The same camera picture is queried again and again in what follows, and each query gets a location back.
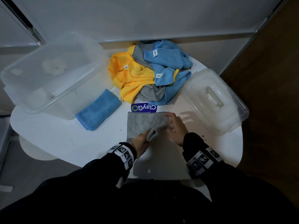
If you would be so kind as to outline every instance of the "transparent lid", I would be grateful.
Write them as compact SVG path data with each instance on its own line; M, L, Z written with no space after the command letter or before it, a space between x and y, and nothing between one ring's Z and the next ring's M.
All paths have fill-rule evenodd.
M38 113L108 64L95 40L68 32L6 67L1 79L15 105Z
M191 75L182 95L214 135L224 135L248 118L249 110L230 87L211 69Z

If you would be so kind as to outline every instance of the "white table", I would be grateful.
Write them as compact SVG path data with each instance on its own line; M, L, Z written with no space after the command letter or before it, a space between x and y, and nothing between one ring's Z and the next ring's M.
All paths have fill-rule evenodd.
M207 68L193 58L190 60L193 62L192 73ZM111 91L119 96L119 89L113 88ZM83 167L89 161L103 157L114 144L126 141L127 113L130 108L131 105L124 102L92 132L85 130L76 118L63 120L45 113L28 114L18 106L14 108L10 121L12 128L35 146L59 159ZM225 162L233 166L239 164L243 152L241 126L226 135L211 136L180 94L172 105L157 108L157 112L163 111L180 116L188 130L202 136ZM160 137L134 163L129 178L190 179L182 151L181 147L166 137Z

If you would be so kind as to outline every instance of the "hand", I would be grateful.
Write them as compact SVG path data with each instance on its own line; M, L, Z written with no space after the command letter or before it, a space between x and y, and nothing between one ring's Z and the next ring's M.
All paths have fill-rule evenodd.
M150 131L151 129L147 130L144 133L141 133L140 135L137 135L130 143L137 152L137 158L145 153L149 146L149 142L147 142L147 136Z
M178 146L183 147L184 137L188 132L185 124L180 117L177 117L175 113L166 113L165 116L170 117L169 128L167 129L168 136Z

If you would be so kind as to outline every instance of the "transparent plastic bin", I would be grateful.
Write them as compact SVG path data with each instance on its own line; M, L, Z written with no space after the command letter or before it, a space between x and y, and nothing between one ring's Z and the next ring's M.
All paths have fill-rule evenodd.
M193 73L182 95L213 135L232 132L249 116L240 98L211 69Z
M4 90L28 113L72 119L112 88L109 56L90 37L66 33L1 72Z

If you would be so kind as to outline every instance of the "pile of cloths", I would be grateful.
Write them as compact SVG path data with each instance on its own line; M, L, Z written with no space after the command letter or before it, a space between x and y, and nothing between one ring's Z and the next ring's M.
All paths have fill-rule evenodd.
M114 54L108 66L113 85L124 101L136 98L149 105L171 104L191 76L192 61L172 41L139 42Z

